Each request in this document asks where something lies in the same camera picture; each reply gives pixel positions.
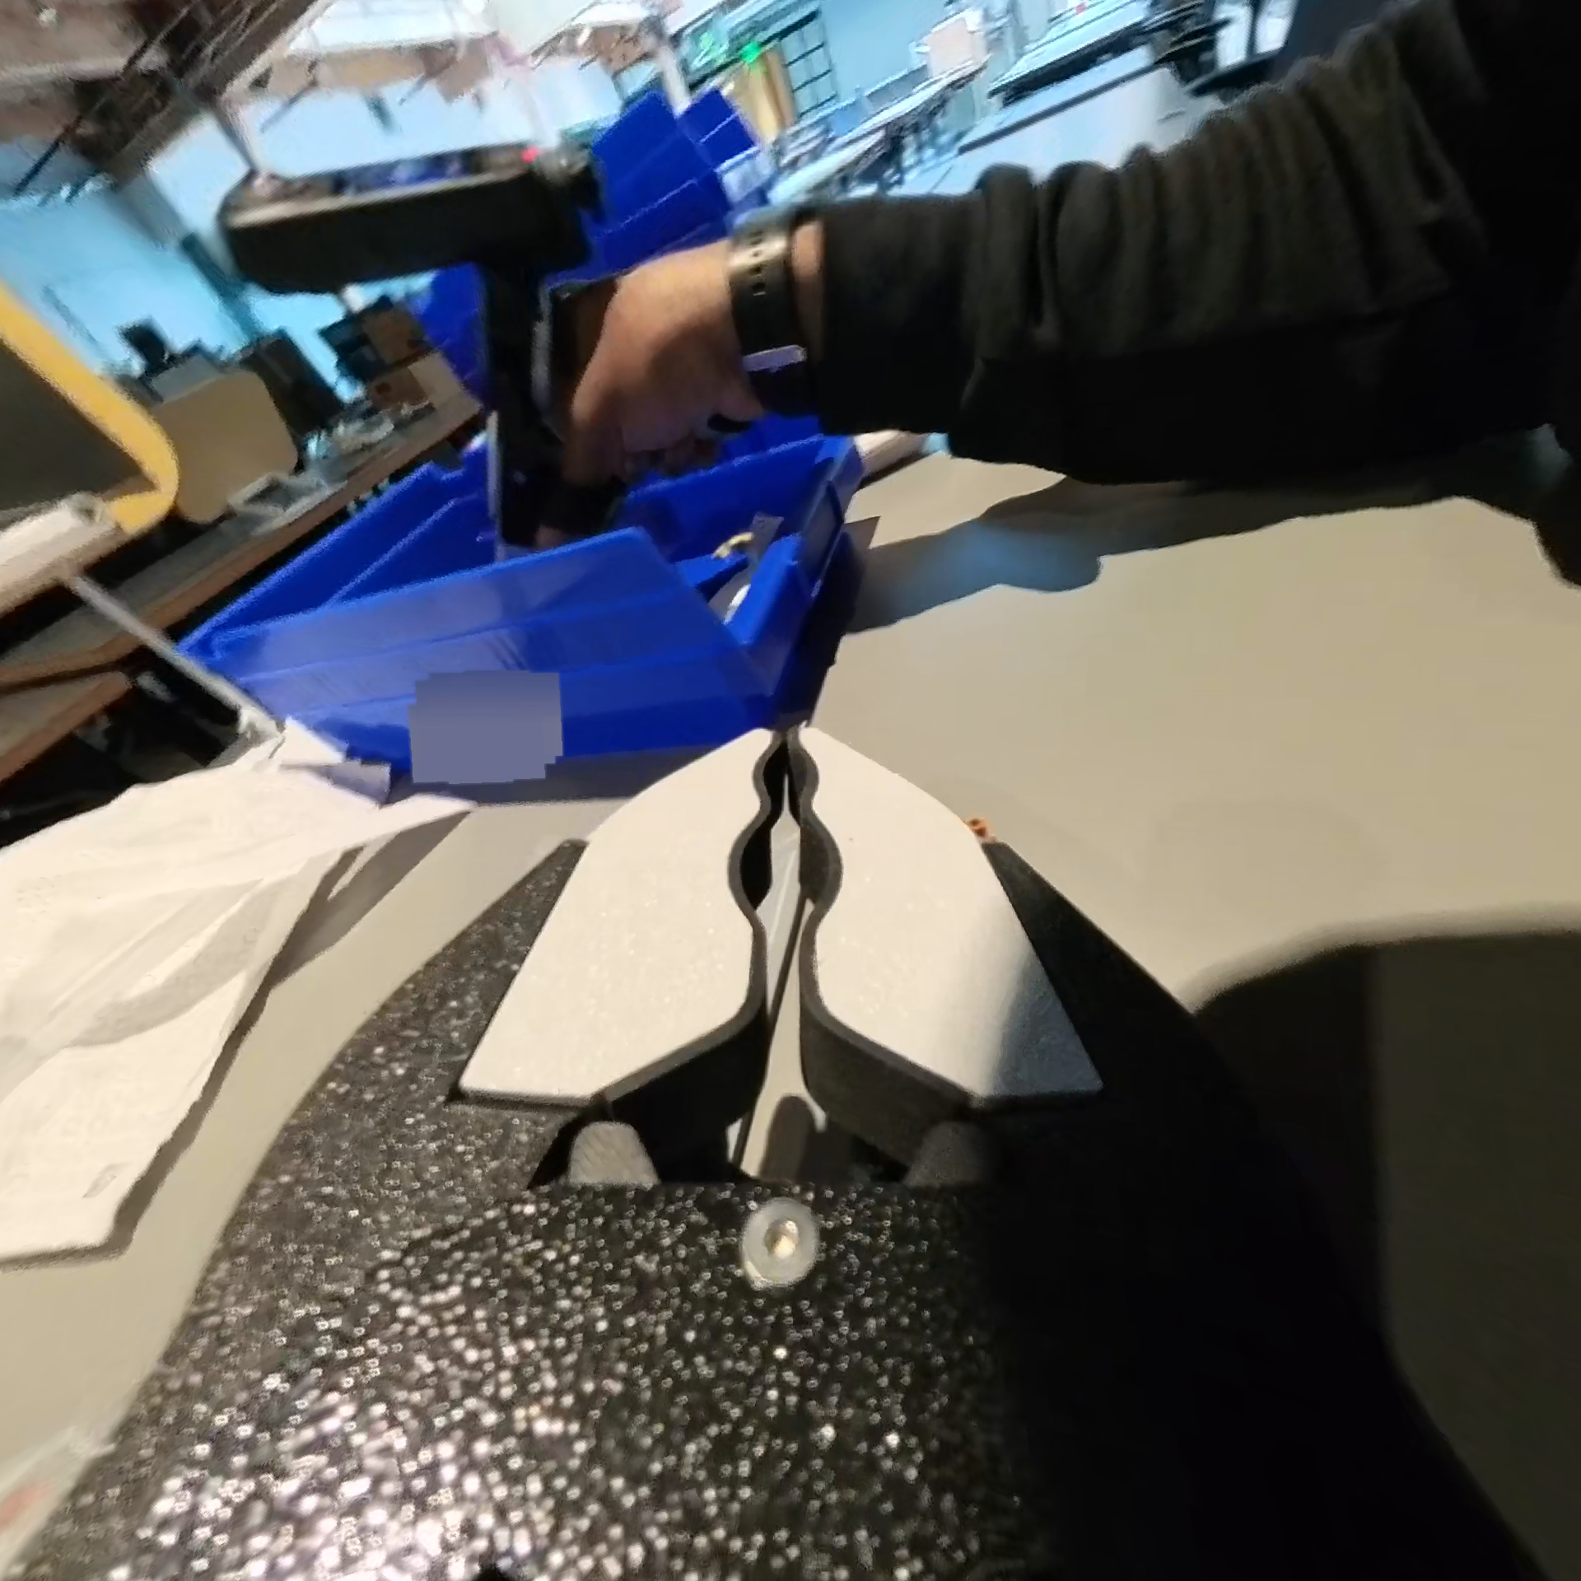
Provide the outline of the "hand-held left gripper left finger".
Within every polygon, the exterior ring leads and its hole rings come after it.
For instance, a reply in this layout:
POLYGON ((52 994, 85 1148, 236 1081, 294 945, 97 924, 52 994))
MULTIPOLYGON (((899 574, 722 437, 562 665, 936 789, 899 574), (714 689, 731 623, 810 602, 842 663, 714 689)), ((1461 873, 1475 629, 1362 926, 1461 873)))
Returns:
POLYGON ((778 819, 750 730, 626 802, 586 841, 460 1096, 498 1103, 754 1103, 767 943, 748 853, 778 819))

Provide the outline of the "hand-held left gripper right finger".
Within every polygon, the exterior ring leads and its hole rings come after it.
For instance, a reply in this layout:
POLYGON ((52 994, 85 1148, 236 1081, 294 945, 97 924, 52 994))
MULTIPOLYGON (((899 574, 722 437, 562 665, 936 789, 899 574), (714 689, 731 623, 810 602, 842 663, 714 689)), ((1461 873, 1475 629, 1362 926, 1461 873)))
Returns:
POLYGON ((1102 1077, 987 845, 812 725, 789 742, 804 1084, 827 1118, 1017 1114, 1102 1077))

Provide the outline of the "blue plastic bin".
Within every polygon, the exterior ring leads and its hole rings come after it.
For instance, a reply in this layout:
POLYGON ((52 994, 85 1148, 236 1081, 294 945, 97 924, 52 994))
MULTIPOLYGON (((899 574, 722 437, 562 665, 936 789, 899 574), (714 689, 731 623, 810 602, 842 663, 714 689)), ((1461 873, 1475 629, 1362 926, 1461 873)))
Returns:
POLYGON ((518 557, 498 548, 488 461, 481 441, 417 469, 180 650, 404 772, 439 674, 560 678, 565 759, 714 747, 808 708, 859 572, 855 441, 767 420, 716 465, 639 484, 609 533, 518 557))

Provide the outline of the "person's right forearm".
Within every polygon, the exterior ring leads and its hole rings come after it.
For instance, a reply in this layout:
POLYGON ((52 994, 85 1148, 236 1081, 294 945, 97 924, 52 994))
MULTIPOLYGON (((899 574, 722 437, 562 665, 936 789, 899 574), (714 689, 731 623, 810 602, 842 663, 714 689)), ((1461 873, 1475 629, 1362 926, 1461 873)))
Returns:
POLYGON ((1092 484, 1578 459, 1580 6, 1397 4, 1119 168, 823 211, 833 433, 1092 484))

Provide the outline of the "beige desk divider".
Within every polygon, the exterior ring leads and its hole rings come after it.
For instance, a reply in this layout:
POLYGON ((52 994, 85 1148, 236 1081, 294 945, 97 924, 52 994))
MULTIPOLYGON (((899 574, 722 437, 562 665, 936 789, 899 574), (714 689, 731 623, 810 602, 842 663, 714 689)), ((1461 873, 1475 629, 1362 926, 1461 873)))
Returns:
POLYGON ((249 369, 221 373, 157 401, 151 416, 176 456, 172 514, 193 525, 219 522, 302 465, 285 416, 249 369))

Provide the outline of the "grey desk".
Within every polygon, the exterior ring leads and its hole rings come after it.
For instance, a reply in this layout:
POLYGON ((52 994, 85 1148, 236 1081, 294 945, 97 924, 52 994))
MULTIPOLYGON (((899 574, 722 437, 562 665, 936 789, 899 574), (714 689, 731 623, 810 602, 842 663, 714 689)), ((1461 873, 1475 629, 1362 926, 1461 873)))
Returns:
POLYGON ((1578 1577, 1578 476, 865 488, 816 721, 1190 1005, 1439 1427, 1578 1577))

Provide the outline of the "person's right hand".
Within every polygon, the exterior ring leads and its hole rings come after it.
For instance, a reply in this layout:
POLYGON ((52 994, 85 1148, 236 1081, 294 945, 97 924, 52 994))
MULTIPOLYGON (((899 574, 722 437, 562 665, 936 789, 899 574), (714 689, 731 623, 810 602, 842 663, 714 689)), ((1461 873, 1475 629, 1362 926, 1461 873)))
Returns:
POLYGON ((763 416, 731 307, 725 243, 671 252, 562 301, 552 410, 567 482, 701 469, 720 452, 714 420, 763 416))

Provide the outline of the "stack of blue bins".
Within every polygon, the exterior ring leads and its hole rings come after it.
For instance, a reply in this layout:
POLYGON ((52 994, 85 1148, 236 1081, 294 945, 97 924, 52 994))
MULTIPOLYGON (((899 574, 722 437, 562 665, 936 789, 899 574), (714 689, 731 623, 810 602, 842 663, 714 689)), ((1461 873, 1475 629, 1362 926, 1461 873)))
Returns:
MULTIPOLYGON (((776 155, 759 143, 722 91, 673 111, 661 92, 624 109, 592 145, 603 215, 586 222, 588 256, 554 284, 597 281, 661 254, 725 237, 765 207, 778 179, 776 155)), ((483 275, 441 269, 417 299, 417 316, 466 392, 490 405, 483 275)))

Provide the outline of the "black wrist watch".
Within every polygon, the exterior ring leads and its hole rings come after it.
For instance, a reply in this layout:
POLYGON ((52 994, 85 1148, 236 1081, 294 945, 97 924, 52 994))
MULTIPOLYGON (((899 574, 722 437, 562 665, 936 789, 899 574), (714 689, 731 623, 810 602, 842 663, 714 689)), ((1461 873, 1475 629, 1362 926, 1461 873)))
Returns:
POLYGON ((727 252, 746 384, 763 409, 786 418, 818 414, 825 350, 821 218, 810 205, 759 211, 727 252))

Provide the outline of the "yellow rimmed panel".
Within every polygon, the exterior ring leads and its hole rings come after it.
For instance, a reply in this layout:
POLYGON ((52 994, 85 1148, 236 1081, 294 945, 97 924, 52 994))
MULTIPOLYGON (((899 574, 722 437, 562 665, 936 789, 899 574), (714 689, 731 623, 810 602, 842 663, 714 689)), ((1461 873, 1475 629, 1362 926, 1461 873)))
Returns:
POLYGON ((3 288, 3 523, 80 497, 134 538, 170 514, 181 469, 146 405, 3 288))

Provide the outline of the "white printed paper bag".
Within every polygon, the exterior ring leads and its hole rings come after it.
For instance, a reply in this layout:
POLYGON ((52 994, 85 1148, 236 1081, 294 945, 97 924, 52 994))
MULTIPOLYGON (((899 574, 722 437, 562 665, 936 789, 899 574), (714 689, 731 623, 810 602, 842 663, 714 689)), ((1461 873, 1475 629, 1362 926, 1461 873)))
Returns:
POLYGON ((289 725, 3 860, 3 1259, 95 1254, 330 872, 471 811, 289 725))

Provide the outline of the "grey metal bar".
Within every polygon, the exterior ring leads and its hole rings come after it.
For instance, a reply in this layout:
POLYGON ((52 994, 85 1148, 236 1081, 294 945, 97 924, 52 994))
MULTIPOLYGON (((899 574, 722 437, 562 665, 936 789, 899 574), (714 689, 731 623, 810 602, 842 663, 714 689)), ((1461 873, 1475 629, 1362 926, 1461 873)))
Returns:
POLYGON ((72 574, 65 578, 65 587, 101 618, 112 621, 117 629, 134 638, 140 648, 148 650, 174 672, 200 687, 210 698, 227 706, 234 713, 244 740, 249 744, 264 744, 281 738, 285 732, 283 721, 266 708, 259 706, 257 700, 245 695, 244 689, 213 674, 202 663, 191 659, 180 646, 168 640, 165 631, 149 625, 108 587, 85 574, 72 574))

